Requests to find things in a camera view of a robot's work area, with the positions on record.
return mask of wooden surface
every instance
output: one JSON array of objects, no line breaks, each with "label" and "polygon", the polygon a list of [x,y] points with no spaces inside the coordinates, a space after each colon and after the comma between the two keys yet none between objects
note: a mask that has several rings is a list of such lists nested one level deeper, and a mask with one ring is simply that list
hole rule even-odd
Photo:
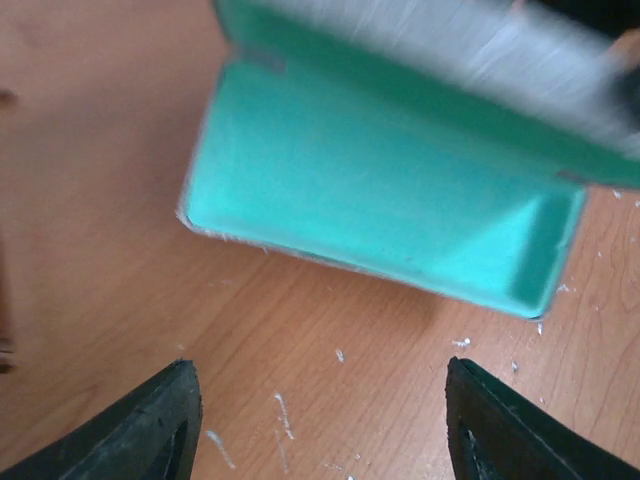
[{"label": "wooden surface", "polygon": [[0,374],[11,369],[11,325],[9,323],[9,299],[7,294],[7,280],[4,278],[4,251],[2,249],[2,235],[0,233]]},{"label": "wooden surface", "polygon": [[[179,356],[195,360],[203,389],[194,479],[285,477],[275,430],[290,478],[449,479],[452,355],[640,466],[640,196],[593,192],[569,291],[539,336],[176,220],[225,54],[204,0],[0,0],[0,11],[0,88],[18,96],[0,111],[18,362],[0,376],[0,469]],[[452,345],[465,337],[469,348]]]}]

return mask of teal box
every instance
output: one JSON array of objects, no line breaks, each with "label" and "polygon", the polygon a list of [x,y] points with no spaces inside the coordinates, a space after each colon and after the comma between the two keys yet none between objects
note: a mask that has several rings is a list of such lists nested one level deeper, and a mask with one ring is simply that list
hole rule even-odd
[{"label": "teal box", "polygon": [[251,48],[203,123],[191,229],[545,313],[586,199],[561,157],[614,154],[251,2],[218,13]]}]

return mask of white paint flake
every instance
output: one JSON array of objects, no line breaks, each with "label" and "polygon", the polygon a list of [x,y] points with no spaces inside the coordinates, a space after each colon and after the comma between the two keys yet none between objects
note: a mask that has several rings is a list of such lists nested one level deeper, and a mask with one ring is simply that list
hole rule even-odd
[{"label": "white paint flake", "polygon": [[287,436],[293,440],[294,436],[293,436],[293,432],[291,431],[291,424],[289,423],[289,414],[287,413],[287,407],[284,404],[284,399],[282,398],[282,395],[280,395],[280,393],[276,393],[273,398],[275,398],[276,400],[278,400],[278,402],[280,403],[280,410],[282,411],[282,417],[280,417],[279,419],[282,420],[282,426],[284,427],[284,431],[287,433]]},{"label": "white paint flake", "polygon": [[220,438],[220,436],[213,430],[207,430],[206,434],[207,434],[207,437],[209,437],[211,440],[213,440],[216,443],[216,445],[218,446],[218,450],[220,450],[220,453],[222,454],[222,458],[224,458],[224,461],[227,462],[227,465],[229,465],[229,468],[231,470],[235,470],[236,466],[231,461],[231,457],[225,450],[224,443],[222,442],[222,439]]},{"label": "white paint flake", "polygon": [[278,444],[278,452],[280,452],[280,459],[282,460],[282,469],[285,474],[289,473],[289,463],[287,462],[287,454],[284,451],[284,445],[282,444],[282,439],[280,438],[280,432],[278,429],[273,430],[274,435],[276,436],[276,443]]},{"label": "white paint flake", "polygon": [[456,347],[460,347],[460,348],[467,348],[469,345],[471,345],[471,339],[469,337],[465,338],[462,341],[458,341],[458,340],[454,340],[452,342]]}]

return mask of white debris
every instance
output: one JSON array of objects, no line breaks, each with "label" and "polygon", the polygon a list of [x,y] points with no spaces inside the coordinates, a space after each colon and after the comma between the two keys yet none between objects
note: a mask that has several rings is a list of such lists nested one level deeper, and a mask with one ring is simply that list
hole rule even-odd
[{"label": "white debris", "polygon": [[278,444],[278,451],[280,452],[280,458],[282,459],[282,469],[285,474],[289,473],[289,463],[287,462],[287,454],[284,451],[284,445],[282,444],[282,440],[280,439],[280,432],[278,429],[274,429],[273,433],[276,436],[276,442]]},{"label": "white debris", "polygon": [[336,463],[325,463],[324,466],[330,468],[331,470],[338,470],[339,472],[344,470],[344,467],[341,467]]},{"label": "white debris", "polygon": [[235,470],[236,466],[231,461],[231,457],[229,456],[229,454],[225,450],[224,443],[222,442],[222,439],[220,438],[220,436],[216,432],[214,432],[213,430],[207,430],[206,434],[207,434],[207,437],[209,437],[211,440],[216,442],[216,445],[218,446],[218,450],[220,450],[220,453],[222,454],[222,458],[224,458],[224,461],[227,462],[227,465],[229,465],[229,468],[231,470]]},{"label": "white debris", "polygon": [[287,433],[287,436],[291,440],[293,440],[294,436],[293,432],[291,431],[291,424],[289,423],[289,415],[287,414],[287,408],[284,405],[284,399],[282,398],[282,395],[280,395],[280,393],[276,393],[273,398],[278,400],[278,402],[280,403],[280,410],[282,411],[282,417],[280,417],[280,420],[282,420],[284,431]]},{"label": "white debris", "polygon": [[471,339],[469,337],[465,338],[462,341],[458,341],[458,340],[454,340],[452,342],[456,347],[460,347],[460,348],[467,348],[469,345],[471,345]]}]

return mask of gray fabric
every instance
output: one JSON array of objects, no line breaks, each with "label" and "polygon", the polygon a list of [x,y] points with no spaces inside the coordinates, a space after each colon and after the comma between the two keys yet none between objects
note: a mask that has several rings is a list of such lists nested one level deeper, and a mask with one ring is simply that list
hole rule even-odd
[{"label": "gray fabric", "polygon": [[640,159],[612,85],[621,59],[592,31],[508,0],[251,0]]}]

